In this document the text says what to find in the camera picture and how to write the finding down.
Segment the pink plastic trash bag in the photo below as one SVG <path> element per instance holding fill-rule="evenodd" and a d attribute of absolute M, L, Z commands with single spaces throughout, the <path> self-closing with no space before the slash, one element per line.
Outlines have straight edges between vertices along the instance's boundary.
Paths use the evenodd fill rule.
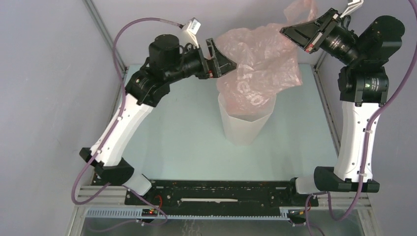
<path fill-rule="evenodd" d="M 232 29 L 215 44 L 237 68 L 217 79 L 216 86 L 232 116 L 251 115 L 265 109 L 276 94 L 302 85 L 298 46 L 280 31 L 317 17 L 314 0 L 296 0 L 283 11 L 287 22 L 255 29 Z"/>

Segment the white plastic trash bin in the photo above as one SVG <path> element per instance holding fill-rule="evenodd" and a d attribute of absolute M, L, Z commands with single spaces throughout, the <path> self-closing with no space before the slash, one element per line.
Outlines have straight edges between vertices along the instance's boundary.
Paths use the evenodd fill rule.
<path fill-rule="evenodd" d="M 226 139 L 235 146 L 248 146 L 256 139 L 273 113 L 276 96 L 270 98 L 265 108 L 253 115 L 229 115 L 222 95 L 218 96 L 218 103 Z"/>

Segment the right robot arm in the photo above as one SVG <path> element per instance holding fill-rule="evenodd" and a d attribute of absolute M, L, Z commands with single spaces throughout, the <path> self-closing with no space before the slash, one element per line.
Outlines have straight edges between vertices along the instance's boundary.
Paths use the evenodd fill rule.
<path fill-rule="evenodd" d="M 376 193 L 372 152 L 377 111 L 386 105 L 389 79 L 384 65 L 402 45 L 405 27 L 398 19 L 376 18 L 360 35 L 348 30 L 349 16 L 335 9 L 316 20 L 283 27 L 281 33 L 307 53 L 322 49 L 343 63 L 338 75 L 343 128 L 334 167 L 318 166 L 311 177 L 294 179 L 286 192 L 288 203 L 300 205 L 316 192 Z"/>

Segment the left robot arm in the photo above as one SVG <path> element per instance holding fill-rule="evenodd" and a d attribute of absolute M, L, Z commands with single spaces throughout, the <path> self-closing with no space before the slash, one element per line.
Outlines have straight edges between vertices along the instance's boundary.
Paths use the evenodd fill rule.
<path fill-rule="evenodd" d="M 171 84 L 192 76 L 202 80 L 220 78 L 237 68 L 234 61 L 218 50 L 213 39 L 206 43 L 209 59 L 199 46 L 191 43 L 181 46 L 174 35 L 156 37 L 149 45 L 145 64 L 124 87 L 122 103 L 105 132 L 92 147 L 80 150 L 80 156 L 94 167 L 102 180 L 135 191 L 136 198 L 144 205 L 155 200 L 152 184 L 122 154 L 139 125 L 170 92 Z"/>

